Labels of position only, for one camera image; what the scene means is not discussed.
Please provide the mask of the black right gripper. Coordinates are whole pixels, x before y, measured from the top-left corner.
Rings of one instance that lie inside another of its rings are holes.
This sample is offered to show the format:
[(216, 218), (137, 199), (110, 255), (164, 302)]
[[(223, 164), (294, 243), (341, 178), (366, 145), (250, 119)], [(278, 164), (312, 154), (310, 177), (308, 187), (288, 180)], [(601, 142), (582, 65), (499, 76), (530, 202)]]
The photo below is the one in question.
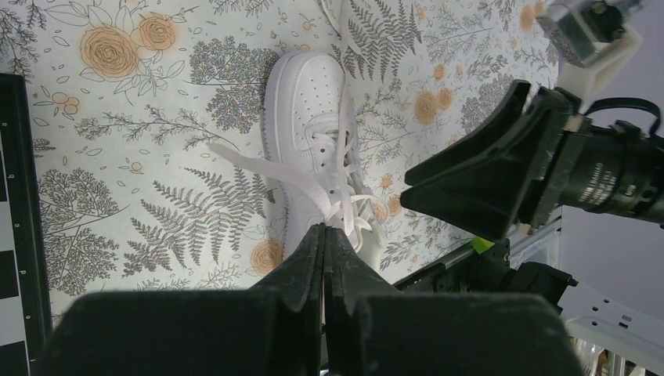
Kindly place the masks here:
[(535, 111), (542, 113), (536, 124), (543, 133), (532, 158), (536, 170), (530, 181), (522, 168), (449, 169), (505, 136), (521, 117), (530, 89), (529, 82), (514, 80), (475, 130), (408, 170), (402, 206), (492, 242), (506, 238), (517, 211), (519, 224), (528, 226), (529, 234), (549, 222), (589, 140), (589, 118), (579, 112), (581, 99), (569, 91), (542, 87), (532, 101)]

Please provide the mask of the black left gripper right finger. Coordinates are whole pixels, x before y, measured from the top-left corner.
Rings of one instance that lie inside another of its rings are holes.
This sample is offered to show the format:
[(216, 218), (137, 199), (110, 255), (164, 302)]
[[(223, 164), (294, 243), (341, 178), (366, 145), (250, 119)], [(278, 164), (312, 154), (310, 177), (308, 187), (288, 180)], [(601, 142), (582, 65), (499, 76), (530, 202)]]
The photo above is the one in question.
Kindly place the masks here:
[(323, 231), (332, 375), (580, 375), (554, 307), (532, 293), (398, 291)]

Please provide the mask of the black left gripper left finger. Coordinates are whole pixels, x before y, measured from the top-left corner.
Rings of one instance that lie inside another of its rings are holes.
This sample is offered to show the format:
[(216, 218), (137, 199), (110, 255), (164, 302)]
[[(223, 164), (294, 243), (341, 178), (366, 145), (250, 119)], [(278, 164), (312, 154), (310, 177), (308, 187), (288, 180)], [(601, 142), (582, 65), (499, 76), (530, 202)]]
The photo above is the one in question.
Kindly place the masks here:
[(67, 310), (39, 375), (317, 375), (326, 228), (246, 290), (109, 291)]

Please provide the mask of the white sneaker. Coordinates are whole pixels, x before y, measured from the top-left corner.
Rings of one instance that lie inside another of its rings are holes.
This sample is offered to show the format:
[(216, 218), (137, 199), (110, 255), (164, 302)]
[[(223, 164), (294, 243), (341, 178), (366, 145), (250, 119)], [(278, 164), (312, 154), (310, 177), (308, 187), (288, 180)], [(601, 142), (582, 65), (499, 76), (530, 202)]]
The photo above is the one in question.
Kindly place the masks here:
[(358, 256), (379, 270), (387, 237), (376, 213), (379, 199), (363, 182), (354, 109), (336, 60), (312, 51), (277, 60), (265, 89), (263, 139), (264, 159), (219, 144), (209, 148), (280, 182), (287, 203), (285, 255), (323, 222), (342, 230)]

